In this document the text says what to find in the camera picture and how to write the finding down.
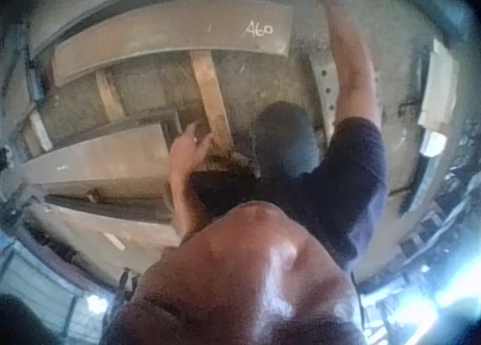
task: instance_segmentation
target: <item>wooden board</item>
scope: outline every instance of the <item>wooden board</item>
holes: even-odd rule
[[[95,73],[95,79],[108,120],[113,122],[124,118],[126,113],[120,103],[120,98],[113,84],[110,71],[108,69],[98,70]]]
[[[29,49],[34,58],[81,20],[119,0],[37,0],[30,15]]]
[[[193,50],[190,52],[190,56],[214,141],[222,151],[231,152],[233,146],[231,127],[228,124],[224,100],[210,51]]]
[[[23,164],[30,183],[167,177],[160,125],[129,129],[46,153]]]
[[[449,136],[449,122],[456,106],[459,63],[437,39],[431,52],[428,81],[418,124]]]
[[[26,149],[28,150],[30,156],[29,158],[35,158],[43,153],[42,146],[38,141],[37,135],[34,133],[32,125],[29,121],[23,126],[22,138],[25,142]]]
[[[2,99],[2,139],[5,140],[14,132],[19,131],[22,122],[34,107],[30,101],[25,57],[21,56],[17,60]]]
[[[62,86],[123,59],[172,50],[244,50],[287,56],[292,9],[259,0],[180,0],[129,11],[55,50]]]
[[[44,121],[42,121],[40,114],[37,110],[33,110],[29,116],[30,125],[32,126],[33,132],[37,136],[38,142],[40,143],[42,149],[45,152],[53,149],[52,142],[48,137],[47,130],[45,129]]]
[[[169,222],[159,220],[152,209],[89,204],[70,198],[47,197],[44,211],[77,228],[108,233],[160,247],[175,247],[180,237]]]

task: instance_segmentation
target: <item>metal plate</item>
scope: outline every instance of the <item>metal plate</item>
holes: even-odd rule
[[[242,50],[287,56],[292,9],[259,0],[180,0],[129,11],[55,51],[57,86],[123,59],[172,50]]]

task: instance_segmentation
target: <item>dark blue t-shirt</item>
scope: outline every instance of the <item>dark blue t-shirt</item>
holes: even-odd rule
[[[251,200],[277,205],[348,272],[368,248],[380,221],[386,177],[380,130],[369,120],[352,117],[337,124],[324,160],[310,174],[270,182],[196,174],[194,186],[213,216]]]

